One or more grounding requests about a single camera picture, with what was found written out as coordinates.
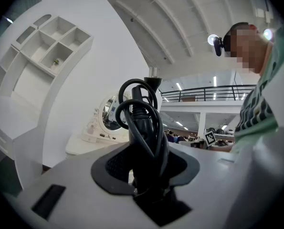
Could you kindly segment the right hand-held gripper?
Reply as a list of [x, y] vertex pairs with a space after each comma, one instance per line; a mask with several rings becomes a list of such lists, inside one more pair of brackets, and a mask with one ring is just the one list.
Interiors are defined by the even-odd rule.
[[204, 134], [203, 138], [199, 137], [193, 141], [190, 146], [198, 149], [211, 149], [211, 146], [216, 143], [215, 135], [212, 131]]

